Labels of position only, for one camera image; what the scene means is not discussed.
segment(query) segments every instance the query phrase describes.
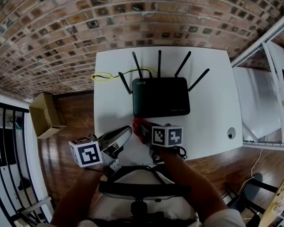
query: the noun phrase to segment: white cable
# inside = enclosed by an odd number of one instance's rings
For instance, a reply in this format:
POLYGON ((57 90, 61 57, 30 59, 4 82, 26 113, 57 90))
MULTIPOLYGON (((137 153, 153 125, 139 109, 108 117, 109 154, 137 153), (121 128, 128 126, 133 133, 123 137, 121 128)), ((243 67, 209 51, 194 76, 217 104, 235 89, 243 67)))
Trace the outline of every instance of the white cable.
POLYGON ((238 194, 240 193, 240 191, 241 191, 242 187, 244 186, 244 184, 245 184, 247 181, 249 181, 250 179, 253 179, 253 178, 254 178, 254 176, 252 175, 252 169, 254 169, 255 165, 256 165, 257 162, 258 162, 258 160, 260 160, 262 150, 263 150, 263 149, 261 149, 258 159, 256 160, 256 162, 254 163, 253 167, 251 168, 251 178, 247 179, 247 180, 242 184, 242 186, 241 186, 241 188, 240 188, 238 194))

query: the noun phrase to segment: white tabletop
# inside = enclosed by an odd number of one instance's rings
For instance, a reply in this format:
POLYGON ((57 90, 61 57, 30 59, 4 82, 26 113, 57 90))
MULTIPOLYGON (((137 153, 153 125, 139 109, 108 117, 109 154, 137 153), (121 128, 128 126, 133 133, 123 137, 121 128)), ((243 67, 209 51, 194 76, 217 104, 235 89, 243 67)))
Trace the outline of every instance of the white tabletop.
MULTIPOLYGON (((189 93, 189 115, 147 120, 162 125, 170 123, 183 126, 183 147, 187 150, 188 160, 242 146, 239 95, 226 51, 192 47, 140 47, 98 52, 96 72, 109 72, 117 76, 119 71, 135 69, 132 51, 135 51, 140 66, 157 70, 158 50, 162 50, 161 77, 173 77, 189 51, 191 56, 179 74, 179 77, 187 79, 188 87, 205 69, 209 68, 210 71, 189 93), (233 139, 227 135, 231 127, 236 130, 233 139)), ((144 77, 149 77, 147 71, 142 73, 144 77)), ((137 71, 125 75, 130 89, 135 78, 139 78, 137 71)), ((120 79, 95 82, 94 117, 97 136, 118 127, 132 125, 133 96, 127 94, 120 79)), ((119 160, 123 166, 152 164, 149 149, 134 134, 124 145, 119 160)))

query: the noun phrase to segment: black railing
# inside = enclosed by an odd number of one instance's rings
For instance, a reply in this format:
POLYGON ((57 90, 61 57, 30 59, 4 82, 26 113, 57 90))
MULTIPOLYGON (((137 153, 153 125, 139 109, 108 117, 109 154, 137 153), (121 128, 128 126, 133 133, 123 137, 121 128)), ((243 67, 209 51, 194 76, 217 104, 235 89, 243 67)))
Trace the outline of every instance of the black railing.
POLYGON ((47 222, 46 220, 46 216, 45 214, 43 213, 43 210, 42 208, 40 207, 40 212, 39 214, 36 213, 36 211, 33 211, 31 214, 29 214, 28 216, 25 216, 23 214, 21 214, 21 212, 23 210, 25 210, 25 206, 23 204, 23 199, 21 199, 18 191, 17 191, 17 188, 16 188, 16 184, 15 184, 15 179, 13 177, 13 174, 12 174, 12 171, 11 171, 11 165, 15 164, 16 167, 17 167, 17 173, 19 174, 19 177, 20 177, 20 187, 21 189, 24 191, 24 194, 25 194, 25 197, 26 197, 26 200, 29 204, 29 206, 32 206, 32 202, 31 202, 31 199, 29 198, 29 195, 27 193, 27 187, 28 187, 28 184, 27 182, 29 182, 31 188, 32 188, 32 192, 33 192, 33 196, 35 198, 35 201, 38 202, 38 198, 37 198, 37 195, 36 195, 36 192, 35 192, 35 189, 34 189, 34 186, 33 186, 33 183, 32 183, 32 179, 31 179, 31 174, 30 174, 30 171, 29 171, 29 167, 28 167, 28 162, 27 162, 27 151, 26 151, 26 144, 25 144, 25 134, 24 134, 24 122, 25 122, 25 117, 27 116, 27 113, 29 113, 29 110, 28 109, 25 109, 25 108, 20 108, 20 107, 16 107, 16 106, 12 106, 12 105, 7 105, 7 104, 3 104, 3 103, 0 103, 0 118, 2 117, 2 131, 0 129, 0 141, 2 141, 2 143, 0 144, 0 180, 3 184, 3 188, 4 188, 4 191, 6 193, 6 196, 14 210, 14 212, 16 213, 15 215, 11 216, 8 211, 7 211, 7 208, 6 206, 4 205, 1 197, 0 197, 0 207, 4 213, 4 215, 6 216, 7 220, 9 221, 9 223, 11 224, 11 226, 13 227, 16 227, 16 225, 14 224, 14 221, 21 218, 23 219, 23 221, 25 221, 29 226, 35 226, 36 224, 38 223, 41 223, 41 222, 47 222), (11 126, 12 126, 12 135, 10 134, 7 134, 7 129, 6 129, 6 110, 10 110, 12 111, 12 115, 10 115, 10 120, 11 120, 11 126), (20 167, 20 161, 19 161, 19 155, 18 155, 18 146, 17 146, 17 138, 16 138, 16 121, 19 119, 18 117, 16 117, 16 113, 17 115, 21 114, 21 129, 22 129, 22 142, 23 142, 23 152, 24 152, 24 159, 25 159, 25 166, 26 166, 26 170, 27 170, 27 175, 28 175, 28 179, 25 179, 23 177, 23 174, 22 174, 22 170, 21 170, 21 167, 20 167), (15 192, 15 195, 16 195, 16 199, 18 200, 21 208, 18 208, 14 205, 12 199, 11 199, 11 195, 10 195, 10 192, 8 191, 7 187, 6 187, 6 183, 4 181, 4 177, 3 177, 3 174, 2 174, 2 169, 1 169, 1 166, 7 166, 7 169, 8 169, 8 173, 9 173, 9 178, 10 178, 10 181, 12 183, 12 187, 13 187, 13 190, 15 192))

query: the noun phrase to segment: wifi router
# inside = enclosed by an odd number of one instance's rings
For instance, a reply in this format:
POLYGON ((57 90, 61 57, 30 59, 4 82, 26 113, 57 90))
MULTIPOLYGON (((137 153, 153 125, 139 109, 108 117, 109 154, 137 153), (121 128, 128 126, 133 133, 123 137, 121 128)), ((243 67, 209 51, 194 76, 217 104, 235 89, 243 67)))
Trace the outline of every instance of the wifi router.
POLYGON ((179 78, 178 74, 191 55, 188 52, 174 78, 162 78, 161 51, 158 58, 158 77, 143 78, 135 52, 132 53, 139 72, 139 79, 133 80, 132 91, 125 81, 123 73, 119 76, 128 94, 133 95, 133 115, 136 118, 156 118, 187 115, 190 113, 189 95, 199 81, 209 72, 206 69, 195 83, 188 88, 185 78, 179 78))

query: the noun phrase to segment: brick wall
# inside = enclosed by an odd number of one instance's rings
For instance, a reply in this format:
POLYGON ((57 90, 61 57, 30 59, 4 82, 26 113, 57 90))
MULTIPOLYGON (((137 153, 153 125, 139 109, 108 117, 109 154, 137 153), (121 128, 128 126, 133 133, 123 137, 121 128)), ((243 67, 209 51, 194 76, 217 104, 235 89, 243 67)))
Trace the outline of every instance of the brick wall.
POLYGON ((284 14, 284 0, 0 0, 0 93, 93 88, 96 52, 175 45, 231 60, 284 14))

